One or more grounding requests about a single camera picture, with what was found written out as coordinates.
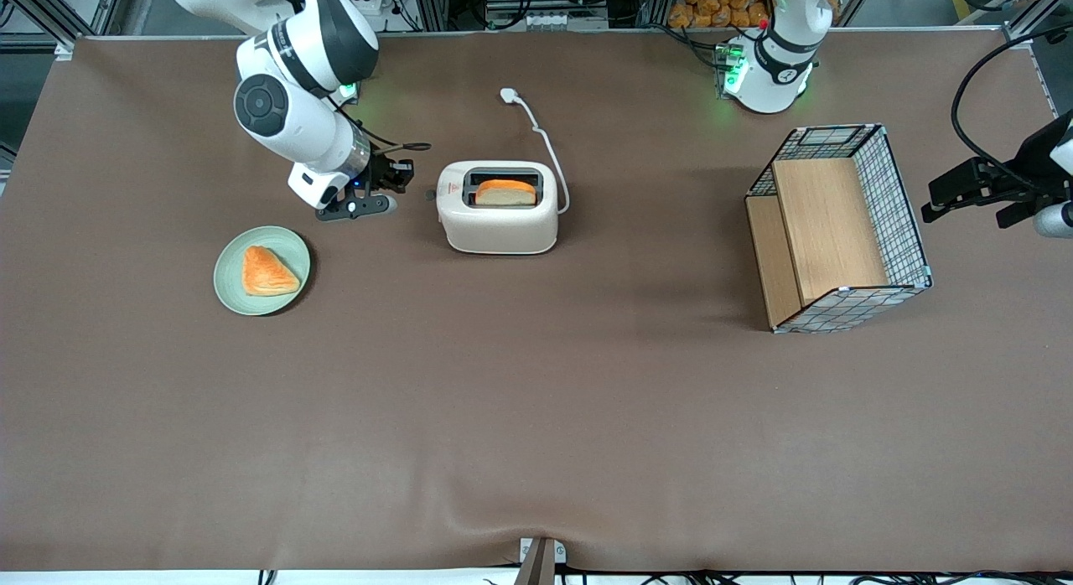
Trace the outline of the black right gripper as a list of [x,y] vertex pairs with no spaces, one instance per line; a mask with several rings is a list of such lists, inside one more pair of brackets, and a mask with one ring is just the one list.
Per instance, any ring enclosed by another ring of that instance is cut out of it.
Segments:
[[356,180],[359,196],[372,196],[383,190],[406,193],[414,170],[414,162],[410,158],[396,161],[385,153],[374,153]]

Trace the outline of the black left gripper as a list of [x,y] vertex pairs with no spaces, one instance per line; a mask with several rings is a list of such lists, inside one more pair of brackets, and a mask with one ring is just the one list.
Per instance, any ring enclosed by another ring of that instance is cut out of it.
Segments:
[[[982,160],[967,158],[961,164],[928,184],[929,203],[922,206],[927,225],[962,207],[980,204],[986,178]],[[1037,225],[1070,225],[1070,122],[1054,120],[1024,138],[1014,158],[1004,162],[990,189],[993,199],[1008,204],[997,211],[1000,229],[1015,226],[1027,219]]]

